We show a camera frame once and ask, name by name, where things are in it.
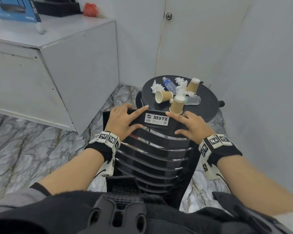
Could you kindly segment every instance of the red plastic bag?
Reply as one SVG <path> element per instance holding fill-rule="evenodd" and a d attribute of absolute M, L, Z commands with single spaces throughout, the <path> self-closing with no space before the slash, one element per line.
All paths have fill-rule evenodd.
<path fill-rule="evenodd" d="M 99 17 L 99 11 L 96 4 L 86 3 L 84 7 L 84 16 Z"/>

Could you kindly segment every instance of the floor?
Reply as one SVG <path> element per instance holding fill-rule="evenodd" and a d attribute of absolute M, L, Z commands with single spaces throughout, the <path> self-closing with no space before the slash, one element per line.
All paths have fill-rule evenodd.
<path fill-rule="evenodd" d="M 83 150 L 94 134 L 102 131 L 102 112 L 124 102 L 135 106 L 139 90 L 119 85 L 82 136 L 76 132 L 0 114 L 0 198 L 29 187 L 70 161 Z M 226 133 L 220 111 L 210 125 L 217 133 Z M 105 191 L 105 178 L 98 176 L 89 190 Z M 218 202 L 212 198 L 212 191 L 229 192 L 222 180 L 207 181 L 202 169 L 198 167 L 185 192 L 180 210 L 195 212 L 206 206 L 219 208 Z"/>

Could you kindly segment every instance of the brown paper cup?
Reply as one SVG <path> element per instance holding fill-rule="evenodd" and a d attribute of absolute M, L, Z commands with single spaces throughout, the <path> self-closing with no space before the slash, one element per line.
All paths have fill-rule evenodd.
<path fill-rule="evenodd" d="M 183 110 L 183 105 L 185 103 L 185 97 L 182 95 L 176 95 L 172 105 L 170 106 L 169 110 L 176 114 L 181 114 Z"/>
<path fill-rule="evenodd" d="M 162 102 L 166 102 L 173 97 L 174 97 L 174 95 L 170 91 L 157 91 L 155 93 L 155 101 L 158 104 L 160 104 Z"/>
<path fill-rule="evenodd" d="M 191 79 L 186 91 L 191 91 L 196 94 L 197 88 L 199 87 L 200 80 L 198 78 Z"/>

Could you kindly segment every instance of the blue box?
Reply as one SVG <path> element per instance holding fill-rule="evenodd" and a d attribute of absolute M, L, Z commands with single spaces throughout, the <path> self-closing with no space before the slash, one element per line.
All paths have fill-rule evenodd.
<path fill-rule="evenodd" d="M 41 22 L 33 0 L 0 0 L 0 19 Z"/>

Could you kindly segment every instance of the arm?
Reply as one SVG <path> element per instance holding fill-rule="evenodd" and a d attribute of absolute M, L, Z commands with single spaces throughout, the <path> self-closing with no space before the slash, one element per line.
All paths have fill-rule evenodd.
<path fill-rule="evenodd" d="M 293 194 L 257 171 L 242 156 L 223 157 L 217 167 L 245 206 L 270 216 L 293 212 Z"/>
<path fill-rule="evenodd" d="M 142 128 L 140 124 L 132 126 L 129 126 L 129 124 L 147 110 L 148 106 L 144 106 L 130 115 L 127 113 L 128 108 L 132 109 L 133 106 L 123 104 L 113 108 L 105 128 L 106 131 L 117 135 L 120 141 L 137 128 Z M 104 157 L 101 153 L 95 149 L 86 149 L 38 183 L 52 195 L 66 191 L 87 190 L 103 163 Z"/>
<path fill-rule="evenodd" d="M 197 144 L 215 134 L 200 116 L 191 112 L 185 112 L 184 116 L 171 112 L 166 112 L 166 115 L 185 124 L 189 129 L 177 130 L 175 134 L 183 134 Z M 270 216 L 293 212 L 293 194 L 257 171 L 242 156 L 223 157 L 218 161 L 217 167 L 232 193 L 245 206 Z"/>

